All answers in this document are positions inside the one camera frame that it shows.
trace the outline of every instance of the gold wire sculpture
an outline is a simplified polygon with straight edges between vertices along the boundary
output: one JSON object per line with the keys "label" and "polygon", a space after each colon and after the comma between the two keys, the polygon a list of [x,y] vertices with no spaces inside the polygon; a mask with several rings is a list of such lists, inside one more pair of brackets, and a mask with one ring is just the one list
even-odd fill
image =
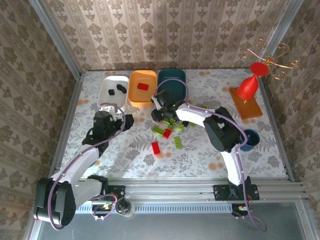
{"label": "gold wire sculpture", "polygon": [[268,53],[268,43],[266,42],[266,40],[264,40],[263,38],[259,38],[259,39],[256,39],[254,41],[254,45],[256,47],[264,47],[265,48],[265,55],[266,55],[266,58],[262,58],[261,56],[258,56],[255,52],[253,52],[252,50],[250,50],[249,48],[246,48],[246,49],[242,49],[240,51],[240,55],[243,57],[243,58],[247,58],[248,56],[245,55],[245,51],[248,51],[249,53],[253,54],[254,56],[256,56],[257,58],[261,59],[262,61],[264,61],[264,64],[267,65],[267,67],[269,68],[269,71],[271,73],[271,75],[277,79],[277,80],[284,80],[287,78],[287,73],[284,71],[284,70],[281,70],[278,74],[274,73],[271,68],[270,68],[270,65],[275,65],[275,66],[278,66],[280,68],[285,68],[285,69],[294,69],[294,70],[297,70],[298,68],[300,68],[300,63],[298,62],[298,60],[291,60],[290,61],[290,65],[291,66],[284,66],[284,65],[280,65],[280,64],[277,64],[276,63],[276,60],[282,56],[284,56],[286,53],[288,53],[290,51],[290,47],[281,42],[279,43],[276,47],[280,50],[284,50],[284,52],[282,52],[280,55],[278,56],[275,56],[275,57],[272,57],[271,55],[269,55]]}

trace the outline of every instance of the red toy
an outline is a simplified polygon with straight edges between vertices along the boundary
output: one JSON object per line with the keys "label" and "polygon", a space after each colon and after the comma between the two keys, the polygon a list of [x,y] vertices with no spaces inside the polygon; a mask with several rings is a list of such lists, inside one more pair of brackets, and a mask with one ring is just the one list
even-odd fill
{"label": "red toy", "polygon": [[250,66],[253,76],[245,79],[239,86],[237,93],[238,96],[244,100],[249,100],[256,94],[259,83],[257,77],[262,77],[268,74],[268,66],[261,62],[254,62]]}
{"label": "red toy", "polygon": [[164,134],[162,135],[162,137],[168,139],[168,138],[170,137],[171,133],[172,133],[172,130],[169,129],[169,128],[167,128],[167,129],[164,131]]}
{"label": "red toy", "polygon": [[159,144],[157,141],[154,141],[152,144],[152,149],[153,149],[153,153],[154,155],[159,155],[161,154],[160,148],[159,148]]}
{"label": "red toy", "polygon": [[144,84],[144,83],[138,83],[137,88],[141,89],[141,90],[148,91],[149,85],[148,84]]}

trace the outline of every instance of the green lego brick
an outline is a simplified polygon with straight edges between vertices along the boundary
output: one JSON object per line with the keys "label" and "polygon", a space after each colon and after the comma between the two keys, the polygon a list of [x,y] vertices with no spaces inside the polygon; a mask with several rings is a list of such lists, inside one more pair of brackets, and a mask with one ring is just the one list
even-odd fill
{"label": "green lego brick", "polygon": [[158,134],[158,135],[162,136],[162,135],[165,133],[165,130],[162,129],[161,127],[154,126],[154,127],[152,128],[152,132],[154,132],[155,134]]}
{"label": "green lego brick", "polygon": [[177,149],[182,149],[182,148],[183,148],[183,145],[182,145],[182,143],[181,143],[181,139],[180,139],[179,136],[175,136],[175,137],[173,138],[173,140],[174,140],[175,147],[176,147]]}
{"label": "green lego brick", "polygon": [[165,118],[163,122],[169,125],[174,125],[176,123],[176,120]]}
{"label": "green lego brick", "polygon": [[182,131],[184,129],[184,125],[179,123],[176,129],[178,129],[178,131]]}
{"label": "green lego brick", "polygon": [[175,129],[175,126],[173,125],[168,125],[167,129],[170,129],[171,131],[173,131]]}

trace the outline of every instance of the cable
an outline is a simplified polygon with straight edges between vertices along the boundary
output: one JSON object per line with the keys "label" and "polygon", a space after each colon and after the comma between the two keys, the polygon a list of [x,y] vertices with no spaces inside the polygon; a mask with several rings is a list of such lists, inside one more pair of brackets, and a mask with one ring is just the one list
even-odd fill
{"label": "cable", "polygon": [[[184,86],[185,86],[185,98],[184,98],[184,100],[185,100],[185,104],[186,104],[187,106],[189,106],[189,104],[187,103],[187,98],[188,98],[188,94],[189,94],[188,86],[187,86],[187,84],[186,84],[185,82],[183,82],[183,81],[181,81],[180,79],[177,79],[177,78],[168,78],[168,79],[164,80],[163,82],[161,82],[161,83],[157,86],[157,88],[156,88],[156,90],[155,90],[155,93],[154,93],[154,96],[156,95],[158,88],[159,88],[162,84],[164,84],[165,82],[167,82],[167,81],[178,81],[178,82],[184,84]],[[258,217],[256,217],[256,216],[253,216],[253,215],[251,214],[251,212],[249,211],[249,204],[248,204],[247,194],[246,194],[245,174],[244,174],[244,169],[243,169],[243,166],[242,166],[242,163],[241,163],[241,160],[240,160],[240,156],[239,156],[239,149],[240,149],[242,146],[244,146],[244,145],[247,143],[247,141],[248,141],[248,137],[247,137],[246,133],[242,130],[242,128],[241,128],[235,121],[231,120],[230,118],[228,118],[228,117],[226,117],[226,116],[224,116],[224,115],[221,115],[221,114],[219,114],[219,113],[216,113],[216,112],[214,112],[214,111],[212,111],[212,110],[209,110],[209,109],[206,109],[205,111],[211,113],[211,114],[214,115],[214,116],[217,116],[217,117],[219,117],[219,118],[222,118],[222,119],[228,121],[229,123],[231,123],[232,125],[234,125],[234,126],[239,130],[239,132],[243,135],[243,138],[244,138],[243,143],[241,143],[241,144],[239,144],[239,145],[237,145],[237,146],[235,147],[235,158],[236,158],[237,164],[238,164],[238,166],[239,166],[240,174],[241,174],[241,182],[242,182],[242,187],[243,187],[243,199],[244,199],[244,203],[245,203],[246,209],[248,210],[248,211],[247,211],[247,212],[248,212],[248,216],[250,217],[250,220],[251,220],[252,224],[253,224],[257,229],[259,229],[260,231],[266,232],[266,231],[268,230],[268,228],[267,228],[267,225],[265,224],[265,222],[264,222],[262,219],[260,219],[260,218],[258,218]],[[260,227],[256,224],[256,222],[254,221],[254,219],[256,219],[256,220],[258,220],[259,222],[261,222],[261,223],[263,224],[264,229],[260,228]]]}
{"label": "cable", "polygon": [[[107,218],[107,217],[115,210],[116,204],[117,204],[117,201],[118,201],[117,196],[114,195],[114,194],[104,194],[104,195],[94,196],[94,197],[90,198],[90,200],[96,200],[96,199],[100,199],[100,198],[104,198],[104,197],[113,197],[113,198],[114,198],[114,204],[112,205],[111,210],[110,210],[107,214],[105,214],[105,215],[103,216],[102,220],[105,219],[105,218]],[[95,218],[96,218],[96,216],[97,216],[97,215],[96,215],[96,212],[97,212],[98,209],[99,209],[99,208],[95,209],[94,212],[93,212],[93,214],[92,214]]]}
{"label": "cable", "polygon": [[108,103],[108,102],[104,102],[102,104],[100,104],[100,106],[98,106],[99,108],[101,106],[112,106],[112,107],[115,107],[116,109],[118,109],[121,114],[122,114],[122,118],[123,118],[123,124],[120,128],[120,130],[112,137],[106,139],[106,140],[103,140],[101,142],[98,142],[97,144],[95,145],[92,145],[88,148],[86,148],[85,150],[83,150],[82,152],[78,153],[78,155],[76,155],[72,161],[65,167],[65,169],[62,171],[62,173],[60,174],[60,176],[55,180],[55,182],[53,183],[51,189],[50,189],[50,192],[49,192],[49,196],[48,196],[48,204],[47,204],[47,208],[48,208],[48,216],[49,216],[49,219],[50,219],[50,223],[51,223],[51,226],[55,229],[55,230],[61,230],[64,228],[64,226],[57,226],[55,223],[54,223],[54,218],[53,218],[53,215],[52,215],[52,209],[51,209],[51,203],[52,203],[52,197],[53,197],[53,194],[54,194],[54,190],[58,184],[58,182],[60,181],[60,179],[65,175],[65,173],[68,171],[68,169],[78,160],[78,158],[80,158],[80,156],[82,156],[83,154],[85,154],[86,152],[90,151],[91,149],[93,148],[96,148],[106,142],[109,142],[110,140],[114,139],[115,137],[117,137],[122,131],[123,129],[125,128],[125,125],[126,125],[126,116],[125,116],[125,113],[124,111],[122,111],[122,109],[120,107],[118,107],[116,104],[112,104],[112,103]]}

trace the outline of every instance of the red vase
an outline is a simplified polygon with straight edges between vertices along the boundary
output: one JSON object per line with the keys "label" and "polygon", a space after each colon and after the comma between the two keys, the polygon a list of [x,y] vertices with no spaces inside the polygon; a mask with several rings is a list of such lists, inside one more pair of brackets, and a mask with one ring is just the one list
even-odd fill
{"label": "red vase", "polygon": [[259,87],[257,77],[265,76],[269,72],[268,66],[261,62],[252,63],[250,70],[253,76],[245,79],[237,90],[238,96],[244,100],[249,100],[255,96]]}

